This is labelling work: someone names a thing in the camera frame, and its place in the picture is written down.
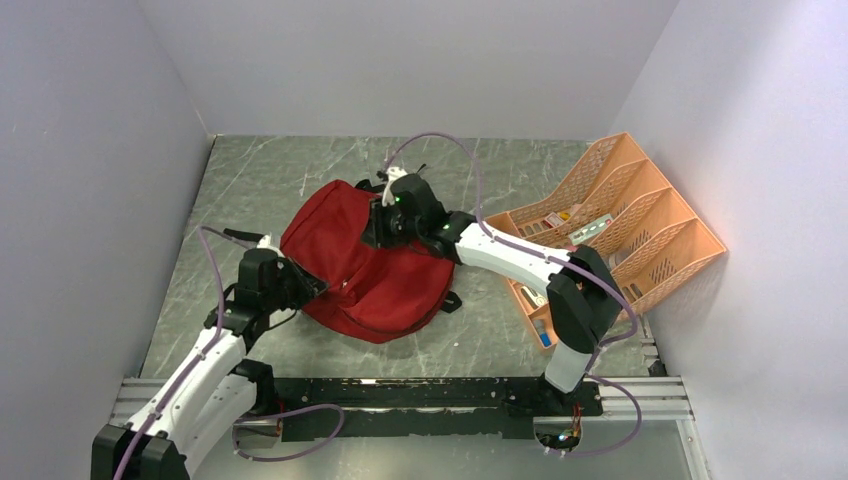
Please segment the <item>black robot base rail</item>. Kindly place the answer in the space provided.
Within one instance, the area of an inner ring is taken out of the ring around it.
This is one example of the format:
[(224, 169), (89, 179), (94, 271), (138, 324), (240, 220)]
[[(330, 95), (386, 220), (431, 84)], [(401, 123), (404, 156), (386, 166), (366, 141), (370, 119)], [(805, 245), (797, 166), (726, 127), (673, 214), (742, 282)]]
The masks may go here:
[(535, 377), (413, 379), (278, 378), (278, 408), (318, 404), (345, 411), (343, 437), (498, 434), (530, 439), (574, 424), (684, 421), (694, 415), (677, 377), (586, 380), (571, 394), (544, 394)]

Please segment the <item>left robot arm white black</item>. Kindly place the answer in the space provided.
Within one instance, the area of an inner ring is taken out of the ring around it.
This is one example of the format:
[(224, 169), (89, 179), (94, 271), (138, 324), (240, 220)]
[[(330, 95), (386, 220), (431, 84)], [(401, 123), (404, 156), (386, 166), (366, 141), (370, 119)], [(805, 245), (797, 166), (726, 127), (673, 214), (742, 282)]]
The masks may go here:
[(271, 367), (247, 357), (271, 315), (297, 311), (327, 288), (274, 249), (245, 251), (177, 370), (127, 421), (95, 436), (91, 478), (191, 478), (237, 420), (277, 404)]

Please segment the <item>red student backpack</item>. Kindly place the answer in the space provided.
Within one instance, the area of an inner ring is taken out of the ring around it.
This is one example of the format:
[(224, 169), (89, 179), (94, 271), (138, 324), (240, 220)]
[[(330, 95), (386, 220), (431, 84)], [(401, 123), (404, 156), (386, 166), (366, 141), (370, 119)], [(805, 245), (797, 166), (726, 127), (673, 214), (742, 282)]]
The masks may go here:
[[(361, 238), (378, 185), (334, 180), (301, 206), (279, 248), (327, 290), (294, 312), (352, 338), (381, 344), (427, 326), (440, 312), (462, 305), (453, 291), (455, 263), (435, 258), (419, 244), (376, 248)], [(257, 248), (264, 236), (225, 229), (224, 237)]]

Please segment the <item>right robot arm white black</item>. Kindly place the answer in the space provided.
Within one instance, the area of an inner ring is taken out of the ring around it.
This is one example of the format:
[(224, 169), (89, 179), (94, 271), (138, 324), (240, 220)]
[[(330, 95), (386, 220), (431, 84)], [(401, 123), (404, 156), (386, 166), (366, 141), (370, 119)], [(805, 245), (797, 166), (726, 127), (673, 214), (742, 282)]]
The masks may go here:
[(448, 211), (420, 175), (379, 173), (362, 240), (371, 247), (419, 244), (435, 258), (492, 271), (541, 294), (557, 343), (543, 378), (564, 394), (590, 370), (627, 302), (594, 249), (542, 247), (461, 211)]

